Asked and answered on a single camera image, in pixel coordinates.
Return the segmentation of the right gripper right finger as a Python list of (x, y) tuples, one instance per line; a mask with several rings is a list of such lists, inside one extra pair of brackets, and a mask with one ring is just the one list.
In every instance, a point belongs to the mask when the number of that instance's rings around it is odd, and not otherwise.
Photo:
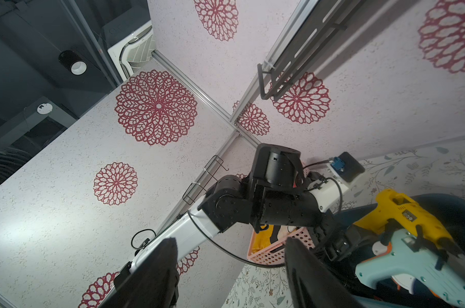
[(286, 240), (284, 260), (294, 307), (362, 306), (300, 240)]

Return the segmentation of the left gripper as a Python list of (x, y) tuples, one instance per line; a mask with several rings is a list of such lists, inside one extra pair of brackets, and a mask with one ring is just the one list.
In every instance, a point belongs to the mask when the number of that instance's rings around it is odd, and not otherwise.
[(332, 211), (321, 213), (310, 193), (322, 175), (304, 174), (300, 152), (276, 145), (257, 147), (249, 174), (248, 198), (253, 204), (253, 226), (257, 233), (262, 225), (306, 227), (314, 252), (328, 248), (349, 248), (348, 233)]

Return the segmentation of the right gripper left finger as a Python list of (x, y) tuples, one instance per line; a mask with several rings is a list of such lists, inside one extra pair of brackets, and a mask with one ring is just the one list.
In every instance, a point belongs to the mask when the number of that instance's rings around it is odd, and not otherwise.
[(107, 295), (100, 307), (175, 307), (178, 300), (178, 247), (166, 238), (121, 283)]

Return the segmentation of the yellow hot glue gun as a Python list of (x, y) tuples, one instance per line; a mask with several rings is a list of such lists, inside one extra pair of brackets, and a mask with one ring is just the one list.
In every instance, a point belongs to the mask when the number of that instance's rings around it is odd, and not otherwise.
[(417, 238), (413, 251), (425, 247), (439, 256), (438, 270), (450, 256), (465, 258), (464, 248), (445, 225), (411, 197), (387, 189), (376, 201), (376, 208), (353, 225), (379, 236), (387, 249), (394, 232), (404, 229)]

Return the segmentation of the mint green hot glue gun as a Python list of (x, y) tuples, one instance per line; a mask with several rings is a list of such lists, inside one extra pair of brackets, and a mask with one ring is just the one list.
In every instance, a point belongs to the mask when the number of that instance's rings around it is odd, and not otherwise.
[(395, 231), (386, 253), (356, 266), (357, 278), (363, 285), (375, 289), (382, 280), (409, 275), (448, 304), (465, 307), (465, 258), (450, 256), (437, 269), (439, 256), (425, 247), (413, 251), (416, 241), (417, 238), (404, 229)]

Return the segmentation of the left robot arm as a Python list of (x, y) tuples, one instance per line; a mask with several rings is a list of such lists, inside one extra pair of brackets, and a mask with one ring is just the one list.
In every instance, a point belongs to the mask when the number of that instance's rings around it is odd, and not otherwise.
[(179, 260), (236, 223), (256, 232), (264, 225), (318, 227), (365, 174), (346, 152), (330, 159), (327, 168), (331, 177), (316, 186), (304, 175), (299, 151), (259, 145), (249, 175), (222, 177), (186, 214), (141, 247), (114, 279), (101, 307), (173, 307)]

